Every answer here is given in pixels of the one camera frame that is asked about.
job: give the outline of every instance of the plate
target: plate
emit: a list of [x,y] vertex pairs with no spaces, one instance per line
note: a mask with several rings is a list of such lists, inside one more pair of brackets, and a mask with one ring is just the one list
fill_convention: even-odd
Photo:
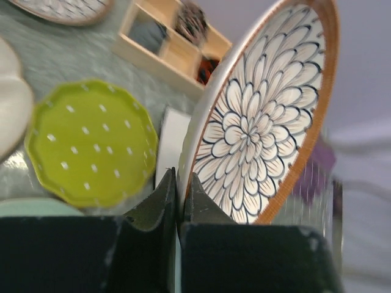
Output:
[[81,211],[52,198],[18,198],[0,201],[0,217],[80,216]]
[[85,26],[101,20],[114,0],[9,0],[44,20],[69,26]]
[[152,175],[158,136],[126,90],[82,81],[58,86],[35,108],[25,145],[43,187],[79,208],[109,207]]
[[34,95],[21,72],[17,54],[0,37],[0,161],[16,147],[32,113]]
[[333,0],[282,0],[222,59],[183,142],[178,193],[191,174],[237,223],[271,223],[318,137],[334,84]]

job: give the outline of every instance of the wooden organizer tray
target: wooden organizer tray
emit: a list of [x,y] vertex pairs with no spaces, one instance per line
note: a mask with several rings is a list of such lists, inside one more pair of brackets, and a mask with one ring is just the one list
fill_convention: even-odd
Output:
[[[199,99],[205,87],[197,82],[202,56],[221,60],[231,43],[209,24],[206,40],[199,48],[187,41],[174,30],[181,5],[179,0],[133,0],[112,51],[189,97]],[[158,54],[153,54],[128,37],[136,20],[154,20],[167,28],[168,37]]]

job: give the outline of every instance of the mint green plate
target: mint green plate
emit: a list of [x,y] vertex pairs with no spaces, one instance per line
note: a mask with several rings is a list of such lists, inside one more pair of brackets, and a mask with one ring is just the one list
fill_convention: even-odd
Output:
[[83,81],[58,86],[36,106],[25,145],[44,188],[79,208],[109,207],[152,175],[158,136],[126,90]]
[[80,216],[81,211],[52,198],[16,198],[0,201],[0,217]]

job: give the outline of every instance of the white wall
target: white wall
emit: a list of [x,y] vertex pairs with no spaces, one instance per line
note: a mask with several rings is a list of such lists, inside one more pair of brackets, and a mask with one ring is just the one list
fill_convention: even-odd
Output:
[[[232,42],[273,0],[196,0],[209,22]],[[339,0],[341,43],[334,94],[325,126],[339,144],[382,140],[382,151],[363,155],[338,152],[335,171],[391,190],[391,1]],[[344,259],[347,266],[371,270],[383,282],[364,288],[346,281],[347,292],[391,292],[391,192],[347,190],[344,198]]]

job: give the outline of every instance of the patterned plate with brown rim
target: patterned plate with brown rim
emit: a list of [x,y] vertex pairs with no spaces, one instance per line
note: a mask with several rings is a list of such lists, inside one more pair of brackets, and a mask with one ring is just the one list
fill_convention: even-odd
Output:
[[193,172],[237,223],[270,223],[316,142],[334,84],[334,0],[281,0],[213,72],[191,118],[178,170]]
[[9,0],[44,20],[69,26],[85,26],[101,20],[114,0]]

